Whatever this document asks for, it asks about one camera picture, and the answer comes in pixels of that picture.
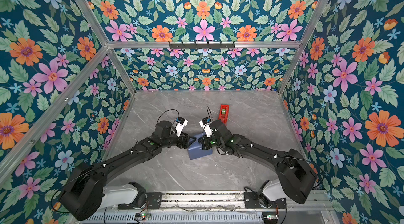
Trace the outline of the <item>light blue wrapping paper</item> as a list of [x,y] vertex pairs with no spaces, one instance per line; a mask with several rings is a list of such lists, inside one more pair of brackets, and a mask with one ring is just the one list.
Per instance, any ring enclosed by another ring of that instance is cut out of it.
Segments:
[[200,133],[197,135],[194,135],[194,137],[197,138],[197,140],[190,145],[189,148],[187,148],[188,151],[188,156],[190,160],[195,160],[195,159],[199,159],[205,156],[209,156],[213,153],[212,149],[210,150],[203,150],[203,146],[201,143],[199,143],[199,139],[206,136],[205,133]]

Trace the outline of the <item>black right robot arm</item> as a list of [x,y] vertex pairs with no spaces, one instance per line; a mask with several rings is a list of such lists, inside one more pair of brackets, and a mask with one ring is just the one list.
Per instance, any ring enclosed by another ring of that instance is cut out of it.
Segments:
[[289,198],[303,205],[318,175],[301,153],[295,149],[275,150],[234,134],[221,120],[204,118],[199,122],[205,136],[199,140],[204,150],[216,148],[221,155],[247,158],[266,166],[277,174],[277,179],[264,183],[261,192],[269,201]]

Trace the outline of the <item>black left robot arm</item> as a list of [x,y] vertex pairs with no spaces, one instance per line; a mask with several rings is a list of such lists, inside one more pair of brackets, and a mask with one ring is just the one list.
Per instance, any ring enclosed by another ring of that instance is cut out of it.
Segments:
[[85,220],[101,207],[107,197],[104,187],[110,181],[151,160],[163,148],[176,146],[187,149],[196,140],[187,133],[177,132],[171,122],[161,121],[150,136],[138,141],[129,150],[100,163],[78,165],[62,188],[59,202],[77,220]]

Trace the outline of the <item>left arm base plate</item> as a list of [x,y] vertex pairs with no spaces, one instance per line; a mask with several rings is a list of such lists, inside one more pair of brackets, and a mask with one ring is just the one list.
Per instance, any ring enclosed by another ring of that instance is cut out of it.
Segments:
[[119,210],[157,210],[160,209],[163,194],[161,192],[141,192],[132,203],[119,204]]

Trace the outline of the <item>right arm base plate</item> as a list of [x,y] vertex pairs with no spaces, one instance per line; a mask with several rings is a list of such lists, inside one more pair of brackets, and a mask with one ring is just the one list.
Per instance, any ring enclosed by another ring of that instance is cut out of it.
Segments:
[[286,209],[285,199],[271,201],[263,194],[252,191],[244,191],[244,204],[246,209]]

